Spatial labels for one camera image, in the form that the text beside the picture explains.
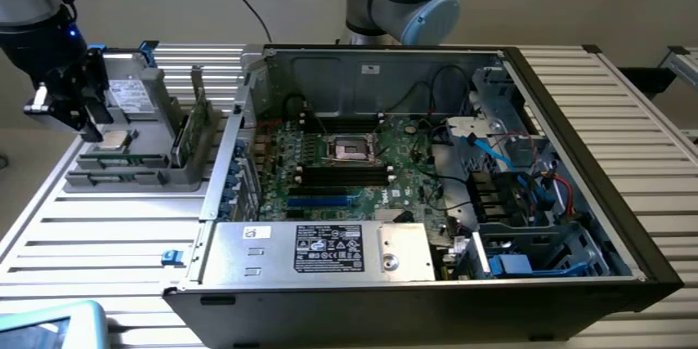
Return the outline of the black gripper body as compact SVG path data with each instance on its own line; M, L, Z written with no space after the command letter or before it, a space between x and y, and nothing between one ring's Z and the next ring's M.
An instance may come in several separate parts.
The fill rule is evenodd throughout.
M69 111L88 112L86 98L106 104L108 76L101 50L89 48L67 17L31 23L2 18L1 49L33 85L23 114L53 128L73 129Z

